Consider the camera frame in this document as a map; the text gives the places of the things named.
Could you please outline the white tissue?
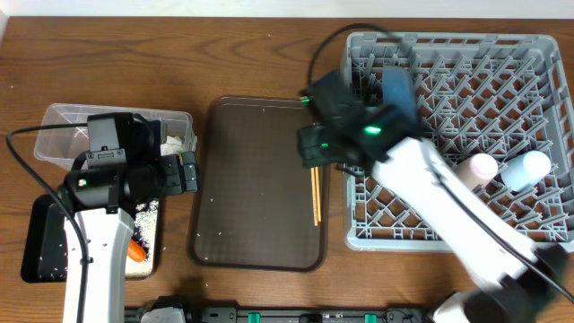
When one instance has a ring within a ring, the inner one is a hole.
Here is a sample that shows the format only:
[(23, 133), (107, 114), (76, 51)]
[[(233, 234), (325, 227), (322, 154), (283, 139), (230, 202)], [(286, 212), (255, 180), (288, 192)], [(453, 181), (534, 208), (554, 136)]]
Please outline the white tissue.
[(167, 136), (166, 142), (161, 144), (161, 155), (179, 154), (184, 151), (184, 142), (178, 136)]

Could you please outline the white rice pile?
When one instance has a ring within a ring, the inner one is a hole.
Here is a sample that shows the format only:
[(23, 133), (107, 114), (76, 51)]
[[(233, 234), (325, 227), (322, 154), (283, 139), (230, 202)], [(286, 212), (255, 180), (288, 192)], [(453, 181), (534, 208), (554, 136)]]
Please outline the white rice pile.
[[(132, 240), (144, 251), (145, 259), (135, 261), (126, 259), (126, 278), (141, 280), (151, 275), (154, 270), (154, 250), (156, 230), (159, 217), (158, 200), (136, 207), (134, 235)], [(64, 230), (65, 217), (60, 208), (51, 203), (45, 212), (45, 224), (38, 255), (39, 265), (33, 270), (41, 282), (64, 282), (67, 275), (67, 246)]]

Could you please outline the orange carrot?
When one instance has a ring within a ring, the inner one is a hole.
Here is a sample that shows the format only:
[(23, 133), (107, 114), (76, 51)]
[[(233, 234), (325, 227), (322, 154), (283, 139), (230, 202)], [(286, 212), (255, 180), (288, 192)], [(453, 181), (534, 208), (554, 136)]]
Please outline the orange carrot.
[(147, 259), (145, 249), (134, 240), (129, 242), (127, 256), (136, 263), (141, 263)]

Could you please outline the blue plate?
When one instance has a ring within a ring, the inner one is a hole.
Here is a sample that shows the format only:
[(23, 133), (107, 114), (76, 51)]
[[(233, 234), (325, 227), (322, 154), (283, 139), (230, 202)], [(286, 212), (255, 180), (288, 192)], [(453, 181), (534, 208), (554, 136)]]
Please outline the blue plate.
[(413, 79), (406, 69), (396, 65), (385, 66), (381, 89), (384, 103), (396, 107), (409, 122), (419, 124)]

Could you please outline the pink cup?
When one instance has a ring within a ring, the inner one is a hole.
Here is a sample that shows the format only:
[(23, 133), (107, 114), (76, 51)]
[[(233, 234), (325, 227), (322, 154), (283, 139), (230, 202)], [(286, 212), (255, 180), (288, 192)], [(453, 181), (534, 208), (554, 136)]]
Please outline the pink cup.
[(478, 153), (456, 168), (456, 175), (470, 190), (484, 188), (498, 174), (498, 164), (493, 157), (486, 153)]

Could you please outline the light blue cup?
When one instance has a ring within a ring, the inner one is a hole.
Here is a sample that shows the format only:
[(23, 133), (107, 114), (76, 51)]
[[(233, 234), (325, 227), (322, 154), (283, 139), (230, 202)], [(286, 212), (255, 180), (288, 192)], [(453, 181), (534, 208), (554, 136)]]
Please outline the light blue cup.
[(548, 175), (551, 167), (551, 160), (545, 153), (530, 151), (510, 160), (500, 177), (509, 189), (521, 192)]

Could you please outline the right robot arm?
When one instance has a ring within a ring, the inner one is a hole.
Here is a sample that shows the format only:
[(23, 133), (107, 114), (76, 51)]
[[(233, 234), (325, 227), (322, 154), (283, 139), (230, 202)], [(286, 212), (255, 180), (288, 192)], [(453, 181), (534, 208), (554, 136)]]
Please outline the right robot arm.
[(304, 166), (363, 168), (414, 209), (476, 284), (474, 291), (448, 297), (429, 314), (430, 322), (533, 322), (557, 295), (573, 298), (560, 283), (564, 248), (538, 248), (467, 188), (422, 138), (415, 106), (302, 103), (316, 120), (298, 132)]

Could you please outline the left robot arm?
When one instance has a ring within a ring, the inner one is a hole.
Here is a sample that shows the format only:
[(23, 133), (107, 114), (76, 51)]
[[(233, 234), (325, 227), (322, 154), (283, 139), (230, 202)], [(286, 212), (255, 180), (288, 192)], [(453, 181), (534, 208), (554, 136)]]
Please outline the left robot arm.
[(67, 244), (64, 320), (121, 322), (136, 208), (164, 196), (195, 192), (196, 155), (151, 151), (141, 163), (92, 166), (93, 156), (80, 153), (60, 188)]

